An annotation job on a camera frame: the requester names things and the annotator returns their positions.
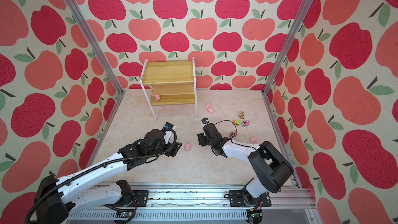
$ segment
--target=wooden shelf board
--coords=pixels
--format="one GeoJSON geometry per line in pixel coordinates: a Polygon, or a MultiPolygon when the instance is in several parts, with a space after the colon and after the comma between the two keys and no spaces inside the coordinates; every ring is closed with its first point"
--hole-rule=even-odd
{"type": "Polygon", "coordinates": [[[142,84],[172,84],[193,82],[192,61],[148,62],[142,84]]]}
{"type": "Polygon", "coordinates": [[[154,85],[152,89],[152,97],[155,94],[164,95],[184,95],[194,94],[193,83],[174,83],[174,84],[158,84],[154,85]]]}
{"type": "Polygon", "coordinates": [[[163,106],[163,105],[182,105],[182,104],[195,104],[195,94],[184,94],[184,95],[161,95],[160,101],[155,99],[155,95],[152,95],[150,103],[152,106],[163,106]]]}

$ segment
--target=black cable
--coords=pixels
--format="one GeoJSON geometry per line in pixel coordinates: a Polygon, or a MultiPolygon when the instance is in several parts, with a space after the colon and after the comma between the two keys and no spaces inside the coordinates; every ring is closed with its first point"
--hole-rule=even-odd
{"type": "Polygon", "coordinates": [[[175,132],[173,129],[171,129],[171,128],[165,129],[163,132],[166,132],[166,131],[171,131],[171,132],[173,133],[173,135],[174,135],[173,145],[170,146],[167,150],[165,150],[165,151],[163,151],[163,152],[160,152],[160,153],[158,153],[158,154],[154,154],[154,155],[145,155],[145,156],[129,157],[129,158],[118,158],[118,159],[110,160],[110,161],[104,162],[104,163],[102,163],[102,164],[99,164],[99,165],[97,165],[97,166],[95,166],[95,167],[92,167],[92,168],[90,168],[90,169],[88,169],[88,170],[86,170],[86,171],[84,171],[84,172],[81,172],[81,173],[77,174],[76,176],[71,177],[70,179],[65,180],[64,182],[58,184],[57,186],[55,186],[55,187],[53,187],[52,189],[50,189],[49,191],[47,191],[42,197],[40,197],[40,198],[33,204],[32,208],[29,210],[29,212],[27,213],[27,215],[26,215],[26,217],[25,217],[25,224],[36,224],[37,222],[31,222],[31,221],[30,221],[30,218],[32,217],[33,212],[37,209],[37,207],[38,207],[45,199],[47,199],[47,198],[50,197],[52,194],[54,194],[60,187],[62,187],[62,186],[64,186],[64,185],[66,185],[66,184],[68,184],[68,183],[70,183],[70,182],[76,180],[77,178],[82,177],[82,176],[84,176],[84,175],[86,175],[86,174],[88,174],[88,173],[90,173],[90,172],[93,172],[93,171],[95,171],[96,169],[99,169],[99,168],[102,168],[102,167],[106,167],[106,165],[111,164],[111,163],[117,163],[117,162],[122,162],[122,161],[139,160],[139,159],[151,158],[151,157],[157,157],[157,156],[166,154],[167,152],[171,151],[171,150],[174,148],[174,146],[176,145],[176,143],[177,143],[177,134],[176,134],[176,132],[175,132]]]}
{"type": "Polygon", "coordinates": [[[234,125],[234,127],[235,127],[235,133],[238,132],[238,130],[236,129],[236,125],[235,125],[231,120],[226,119],[226,120],[224,120],[224,121],[229,121],[229,122],[231,122],[231,123],[234,125]]]}

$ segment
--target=marble floor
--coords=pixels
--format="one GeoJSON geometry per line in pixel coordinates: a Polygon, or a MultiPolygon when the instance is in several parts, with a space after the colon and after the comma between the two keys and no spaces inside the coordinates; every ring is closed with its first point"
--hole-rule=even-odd
{"type": "MultiPolygon", "coordinates": [[[[143,138],[150,130],[161,129],[166,122],[170,122],[176,126],[177,142],[183,144],[175,157],[160,156],[155,162],[137,166],[107,181],[246,184],[255,177],[250,163],[215,156],[209,146],[199,145],[197,134],[203,132],[202,118],[207,117],[210,123],[225,119],[233,121],[239,119],[239,111],[244,111],[245,120],[249,120],[250,125],[238,126],[235,140],[249,143],[249,138],[255,136],[259,143],[270,141],[279,150],[261,92],[198,90],[197,101],[197,118],[195,105],[172,105],[161,106],[158,120],[155,121],[142,90],[127,90],[93,164],[111,156],[126,144],[143,138]],[[215,110],[213,114],[207,112],[206,102],[211,102],[215,110]],[[191,142],[191,150],[188,152],[184,150],[187,142],[191,142]]],[[[224,137],[235,130],[228,121],[219,123],[216,127],[224,137]]]]}

